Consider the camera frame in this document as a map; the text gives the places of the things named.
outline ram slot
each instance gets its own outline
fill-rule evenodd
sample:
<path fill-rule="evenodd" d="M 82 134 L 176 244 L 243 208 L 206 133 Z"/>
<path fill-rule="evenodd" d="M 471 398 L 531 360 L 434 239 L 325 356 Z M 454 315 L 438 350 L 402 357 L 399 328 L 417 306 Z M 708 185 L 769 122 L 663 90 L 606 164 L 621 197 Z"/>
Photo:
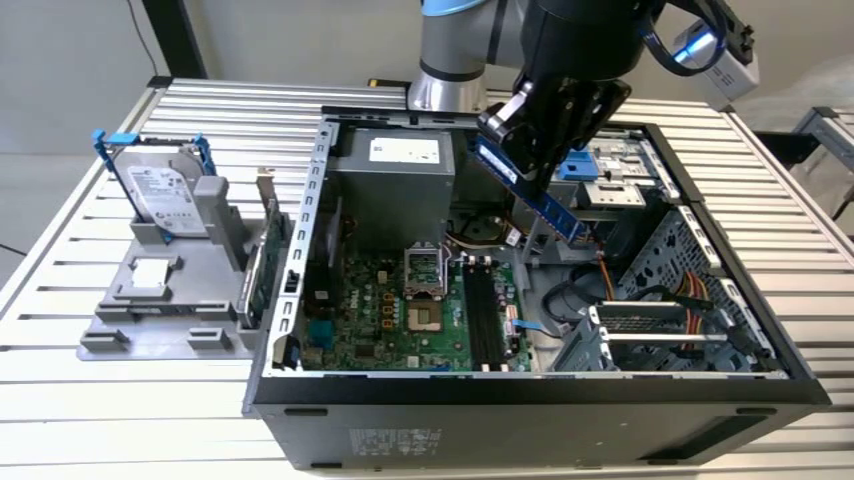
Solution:
<path fill-rule="evenodd" d="M 463 267 L 466 318 L 475 370 L 499 371 L 505 363 L 498 298 L 491 269 L 483 264 Z"/>

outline motherboard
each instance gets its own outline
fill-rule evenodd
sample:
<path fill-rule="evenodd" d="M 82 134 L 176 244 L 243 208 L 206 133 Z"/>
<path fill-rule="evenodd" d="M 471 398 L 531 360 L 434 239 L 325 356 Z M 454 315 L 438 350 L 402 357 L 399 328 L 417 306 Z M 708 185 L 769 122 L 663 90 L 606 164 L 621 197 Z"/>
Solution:
<path fill-rule="evenodd" d="M 529 345 L 513 327 L 513 320 L 521 320 L 521 308 L 510 265 L 481 265 L 477 270 L 486 280 L 473 283 L 467 281 L 475 272 L 473 265 L 442 253 L 437 258 L 441 265 L 431 264 L 423 252 L 409 257 L 350 256 L 337 314 L 331 319 L 310 320 L 306 369 L 531 370 Z M 429 272 L 431 265 L 439 273 Z M 413 294 L 407 285 L 414 276 L 419 285 L 439 283 L 437 277 L 443 277 L 443 294 Z M 487 311 L 473 313 L 473 307 Z M 485 344 L 494 345 L 491 365 L 481 363 Z"/>

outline green circuit board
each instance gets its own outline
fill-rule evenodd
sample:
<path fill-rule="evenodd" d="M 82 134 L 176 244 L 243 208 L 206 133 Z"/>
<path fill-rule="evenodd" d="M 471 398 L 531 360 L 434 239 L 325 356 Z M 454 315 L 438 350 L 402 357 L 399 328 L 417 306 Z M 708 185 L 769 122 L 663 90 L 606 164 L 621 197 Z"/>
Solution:
<path fill-rule="evenodd" d="M 351 256 L 346 261 L 343 296 L 333 319 L 331 344 L 311 345 L 303 357 L 310 370 L 473 370 L 465 284 L 461 264 L 449 267 L 447 295 L 442 301 L 403 296 L 403 255 Z M 497 292 L 513 290 L 509 266 L 494 269 Z M 505 302 L 517 305 L 514 294 Z M 498 335 L 503 337 L 505 307 L 497 303 Z M 525 338 L 517 355 L 506 359 L 509 370 L 530 371 Z"/>

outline label sticker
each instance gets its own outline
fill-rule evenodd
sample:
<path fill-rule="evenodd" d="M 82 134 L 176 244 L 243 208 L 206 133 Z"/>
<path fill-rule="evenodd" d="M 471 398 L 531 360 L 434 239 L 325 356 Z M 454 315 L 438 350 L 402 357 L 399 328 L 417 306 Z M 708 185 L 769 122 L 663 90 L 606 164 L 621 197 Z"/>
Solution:
<path fill-rule="evenodd" d="M 517 175 L 517 172 L 514 172 L 510 169 L 510 167 L 505 165 L 505 162 L 499 160 L 499 158 L 490 151 L 490 149 L 486 148 L 483 145 L 481 145 L 478 152 L 481 153 L 481 156 L 486 158 L 487 161 L 493 164 L 493 166 L 498 169 L 502 175 L 505 175 L 505 178 L 510 180 L 510 183 L 515 184 L 517 180 L 519 180 L 519 176 Z"/>
<path fill-rule="evenodd" d="M 439 164 L 439 140 L 375 138 L 371 140 L 371 162 Z"/>
<path fill-rule="evenodd" d="M 441 428 L 350 429 L 353 453 L 363 457 L 433 456 L 441 439 Z"/>
<path fill-rule="evenodd" d="M 519 244 L 519 239 L 522 238 L 522 232 L 519 230 L 517 230 L 515 228 L 510 230 L 510 233 L 507 234 L 507 245 L 510 245 L 511 247 L 515 247 Z"/>
<path fill-rule="evenodd" d="M 174 235 L 207 234 L 184 176 L 171 168 L 128 167 L 138 197 L 155 224 Z"/>

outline aluminum table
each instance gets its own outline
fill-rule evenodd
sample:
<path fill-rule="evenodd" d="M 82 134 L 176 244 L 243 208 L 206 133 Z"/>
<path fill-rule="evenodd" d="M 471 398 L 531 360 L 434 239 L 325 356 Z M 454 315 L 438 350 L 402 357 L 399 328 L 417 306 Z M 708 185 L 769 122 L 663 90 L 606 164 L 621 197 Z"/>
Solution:
<path fill-rule="evenodd" d="M 146 90 L 120 130 L 204 132 L 242 214 L 263 215 L 261 166 L 275 169 L 282 208 L 294 214 L 322 105 L 403 108 L 405 92 L 176 79 Z M 702 103 L 631 100 L 615 120 L 662 127 L 832 409 L 701 467 L 337 477 L 854 478 L 854 247 L 734 114 Z M 293 470 L 265 424 L 241 416 L 250 361 L 78 360 L 80 334 L 130 245 L 130 217 L 96 161 L 0 292 L 0 478 L 317 475 Z"/>

